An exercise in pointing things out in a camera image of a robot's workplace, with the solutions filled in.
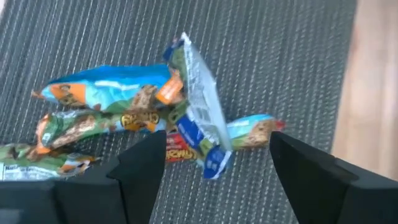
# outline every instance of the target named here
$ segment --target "snack bar wrapper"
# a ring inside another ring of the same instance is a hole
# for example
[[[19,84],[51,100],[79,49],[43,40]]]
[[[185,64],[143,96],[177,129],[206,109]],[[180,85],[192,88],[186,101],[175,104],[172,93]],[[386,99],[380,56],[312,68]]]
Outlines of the snack bar wrapper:
[[[233,147],[226,127],[216,82],[209,68],[185,33],[166,50],[165,59],[183,82],[186,101],[170,114],[178,132],[204,168],[206,179],[224,171]]]
[[[7,144],[0,146],[0,180],[45,180],[71,177],[89,168],[97,160],[79,153],[52,151],[46,155],[37,154],[34,146],[28,144]]]
[[[227,124],[229,137],[234,151],[264,147],[269,143],[273,131],[281,131],[285,124],[268,114],[255,114],[236,119]],[[171,161],[196,159],[196,155],[179,133],[167,135],[166,156]]]
[[[161,111],[134,114],[101,113],[93,110],[72,110],[45,115],[36,129],[39,154],[45,154],[66,144],[116,131],[142,131],[153,133],[166,129],[166,108]]]
[[[33,96],[66,106],[85,106],[108,113],[150,111],[182,100],[166,65],[107,66],[84,70],[51,81]]]

